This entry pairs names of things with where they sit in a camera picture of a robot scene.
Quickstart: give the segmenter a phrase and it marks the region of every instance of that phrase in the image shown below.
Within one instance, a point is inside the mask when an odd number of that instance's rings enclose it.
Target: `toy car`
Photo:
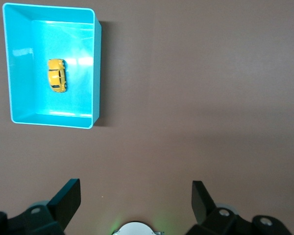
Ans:
[[[48,79],[51,89],[54,92],[62,93],[67,90],[65,79],[65,63],[62,59],[51,59],[48,61]]]

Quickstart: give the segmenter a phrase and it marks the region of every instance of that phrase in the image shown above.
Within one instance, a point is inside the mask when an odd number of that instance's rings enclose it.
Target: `metal bolt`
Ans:
[[[264,224],[264,225],[267,225],[267,226],[271,226],[271,225],[272,225],[271,220],[269,220],[268,218],[264,218],[264,217],[262,217],[262,218],[260,219],[260,222],[261,222],[262,224]]]
[[[226,209],[221,209],[219,211],[219,214],[222,216],[229,216],[230,215],[230,213]]]

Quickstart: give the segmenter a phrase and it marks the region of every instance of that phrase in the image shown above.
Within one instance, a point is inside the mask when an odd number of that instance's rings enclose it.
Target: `brown surface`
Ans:
[[[68,235],[130,220],[182,235],[202,180],[243,218],[269,214],[294,234],[294,1],[17,2],[96,11],[102,115],[91,130],[12,123],[0,0],[1,211],[78,177]]]

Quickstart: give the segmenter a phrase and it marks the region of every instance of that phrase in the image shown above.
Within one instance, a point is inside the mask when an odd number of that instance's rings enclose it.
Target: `turquoise plastic tray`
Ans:
[[[92,9],[5,3],[11,119],[89,129],[99,118],[101,26]],[[64,59],[68,89],[51,90],[48,60]]]

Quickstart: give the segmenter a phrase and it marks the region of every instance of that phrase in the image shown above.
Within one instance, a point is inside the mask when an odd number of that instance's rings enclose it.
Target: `white circular part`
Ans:
[[[219,214],[222,215],[222,216],[229,216],[230,212],[228,212],[226,209],[221,209],[219,211]]]
[[[32,210],[31,210],[31,213],[32,213],[32,214],[36,214],[36,213],[38,213],[38,212],[40,212],[40,208],[35,208],[35,209],[32,209]]]
[[[271,226],[271,225],[272,225],[271,220],[269,220],[268,218],[264,218],[264,217],[262,217],[262,218],[260,219],[260,222],[261,222],[262,224],[264,224],[264,225],[267,225],[267,226]]]
[[[218,208],[228,209],[229,211],[232,211],[234,214],[239,214],[238,210],[234,206],[231,206],[231,205],[228,205],[228,204],[224,204],[224,203],[216,203],[216,206]]]
[[[130,222],[124,224],[113,235],[155,235],[150,227],[140,222]]]

